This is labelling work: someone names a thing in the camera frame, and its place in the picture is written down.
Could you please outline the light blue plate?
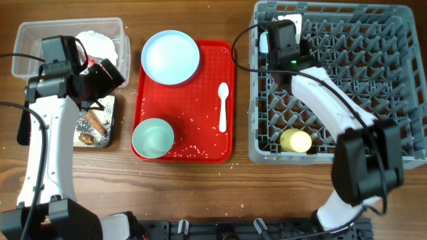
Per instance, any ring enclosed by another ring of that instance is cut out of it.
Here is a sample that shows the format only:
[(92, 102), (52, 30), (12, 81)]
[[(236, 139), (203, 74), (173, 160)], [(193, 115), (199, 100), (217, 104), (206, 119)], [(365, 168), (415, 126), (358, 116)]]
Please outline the light blue plate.
[(189, 35), (165, 30), (150, 37), (141, 51), (145, 74), (162, 85), (178, 85), (190, 79), (200, 62), (199, 48)]

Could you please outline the white plastic spoon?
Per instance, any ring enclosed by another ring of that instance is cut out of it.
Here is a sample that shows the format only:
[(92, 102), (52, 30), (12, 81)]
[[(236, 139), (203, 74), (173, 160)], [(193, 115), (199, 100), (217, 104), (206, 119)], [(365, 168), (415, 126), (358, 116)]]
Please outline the white plastic spoon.
[(227, 130), (227, 117), (226, 117), (226, 99), (230, 94), (227, 83), (223, 82), (218, 88), (218, 96), (221, 101), (220, 105), (220, 119), (219, 119), (219, 131), (225, 133)]

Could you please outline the brown carrot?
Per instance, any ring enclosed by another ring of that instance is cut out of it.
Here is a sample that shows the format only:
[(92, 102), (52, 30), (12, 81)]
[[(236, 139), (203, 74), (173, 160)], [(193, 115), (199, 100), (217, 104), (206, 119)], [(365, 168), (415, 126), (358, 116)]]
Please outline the brown carrot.
[(99, 121), (99, 119), (93, 114), (92, 111), (88, 111), (83, 117), (94, 127), (94, 129), (99, 134), (101, 134), (101, 135), (106, 135), (107, 134), (106, 129), (101, 124), (101, 122)]

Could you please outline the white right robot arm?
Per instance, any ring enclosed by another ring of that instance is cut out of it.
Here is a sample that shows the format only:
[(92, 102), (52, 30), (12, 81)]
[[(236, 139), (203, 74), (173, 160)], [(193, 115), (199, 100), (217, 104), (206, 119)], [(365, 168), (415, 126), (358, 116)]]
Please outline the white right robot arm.
[(352, 101), (330, 79), (321, 63), (310, 55), (300, 37), (300, 16), (264, 21), (261, 50), (268, 58), (266, 75), (305, 105), (323, 123), (336, 144), (331, 178), (334, 191), (314, 213), (318, 236), (335, 237), (365, 212), (387, 211), (388, 193), (404, 182), (400, 130), (391, 119), (378, 120)]

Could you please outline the white paper napkin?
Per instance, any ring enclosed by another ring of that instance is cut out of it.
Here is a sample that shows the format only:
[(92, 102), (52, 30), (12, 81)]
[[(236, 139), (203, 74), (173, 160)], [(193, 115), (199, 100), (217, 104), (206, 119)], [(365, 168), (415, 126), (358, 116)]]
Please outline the white paper napkin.
[(82, 31), (76, 38), (83, 44), (88, 56), (100, 63), (108, 59), (113, 65), (117, 65), (118, 54), (114, 42), (104, 34), (95, 31)]

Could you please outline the mint green rice bowl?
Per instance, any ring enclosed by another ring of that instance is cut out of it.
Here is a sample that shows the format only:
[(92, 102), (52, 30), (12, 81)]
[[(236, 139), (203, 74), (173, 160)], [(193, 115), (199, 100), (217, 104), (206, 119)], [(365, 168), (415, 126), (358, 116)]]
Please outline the mint green rice bowl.
[(133, 150), (146, 159), (157, 159), (173, 147), (175, 135), (171, 125), (159, 118), (150, 118), (139, 123), (133, 130)]

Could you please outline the red candy wrapper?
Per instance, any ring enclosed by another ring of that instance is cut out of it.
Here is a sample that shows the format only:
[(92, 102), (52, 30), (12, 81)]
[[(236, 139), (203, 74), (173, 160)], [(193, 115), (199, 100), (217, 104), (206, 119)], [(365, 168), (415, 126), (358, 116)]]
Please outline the red candy wrapper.
[(105, 71), (105, 67), (102, 64), (98, 63), (97, 61), (93, 60), (92, 58), (89, 58), (87, 70), (89, 72)]

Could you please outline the clear plastic waste bin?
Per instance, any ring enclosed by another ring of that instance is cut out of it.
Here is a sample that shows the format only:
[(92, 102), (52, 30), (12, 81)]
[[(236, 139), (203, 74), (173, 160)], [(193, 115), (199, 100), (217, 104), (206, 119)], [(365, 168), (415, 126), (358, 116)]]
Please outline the clear plastic waste bin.
[[(114, 42), (118, 54), (115, 67), (125, 78), (121, 86), (126, 87), (129, 83), (131, 49), (123, 21), (119, 17), (24, 22), (19, 26), (14, 52), (42, 59), (44, 58), (42, 39), (57, 35), (76, 37), (80, 32), (90, 30), (104, 34)], [(84, 46), (77, 48), (80, 57), (84, 58)]]

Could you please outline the grey dishwasher rack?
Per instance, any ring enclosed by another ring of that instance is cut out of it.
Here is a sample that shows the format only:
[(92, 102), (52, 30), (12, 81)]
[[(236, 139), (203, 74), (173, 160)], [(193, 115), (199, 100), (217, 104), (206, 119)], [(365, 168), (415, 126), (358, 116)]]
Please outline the grey dishwasher rack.
[[(259, 51), (262, 30), (252, 26), (278, 16), (302, 14), (303, 39), (310, 54), (334, 83), (378, 119), (400, 128), (402, 160), (407, 169), (426, 163), (426, 76), (414, 14), (405, 5), (259, 1), (249, 34), (249, 156), (255, 163), (310, 165), (329, 163), (334, 141), (301, 101), (282, 89), (264, 70)], [(312, 146), (303, 153), (283, 151), (281, 134), (305, 131)]]

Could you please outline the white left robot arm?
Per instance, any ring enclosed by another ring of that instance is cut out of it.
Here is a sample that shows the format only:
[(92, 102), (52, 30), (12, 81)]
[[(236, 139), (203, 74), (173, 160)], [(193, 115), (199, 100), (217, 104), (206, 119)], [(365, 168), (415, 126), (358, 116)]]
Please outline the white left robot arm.
[(44, 58), (25, 88), (22, 120), (29, 128), (25, 181), (14, 210), (1, 214), (8, 239), (143, 239), (145, 229), (126, 211), (104, 218), (81, 206), (73, 186), (77, 120), (100, 110), (101, 98), (124, 78), (110, 60), (89, 64), (72, 36), (42, 40)]

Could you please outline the yellow plastic cup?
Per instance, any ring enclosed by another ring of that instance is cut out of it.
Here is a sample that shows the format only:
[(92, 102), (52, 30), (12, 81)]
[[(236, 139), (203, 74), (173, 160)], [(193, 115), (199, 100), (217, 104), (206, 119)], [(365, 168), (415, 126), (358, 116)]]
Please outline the yellow plastic cup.
[(312, 146), (312, 139), (305, 131), (287, 129), (281, 134), (280, 145), (283, 151), (303, 153)]

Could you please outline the dark brown food scrap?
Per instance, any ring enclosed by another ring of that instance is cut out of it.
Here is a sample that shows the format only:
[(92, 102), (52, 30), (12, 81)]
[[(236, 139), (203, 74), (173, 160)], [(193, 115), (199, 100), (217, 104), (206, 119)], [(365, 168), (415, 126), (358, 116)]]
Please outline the dark brown food scrap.
[(87, 133), (81, 133), (79, 135), (79, 140), (86, 145), (93, 145), (94, 144), (94, 136), (87, 134)]

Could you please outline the light blue small bowl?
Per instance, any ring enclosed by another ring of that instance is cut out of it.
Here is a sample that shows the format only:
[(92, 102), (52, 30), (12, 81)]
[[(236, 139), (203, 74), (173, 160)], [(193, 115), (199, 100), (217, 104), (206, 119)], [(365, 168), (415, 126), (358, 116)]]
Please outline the light blue small bowl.
[(265, 54), (269, 53), (268, 32), (267, 31), (264, 31), (260, 35), (259, 51), (260, 51), (260, 53), (265, 53)]

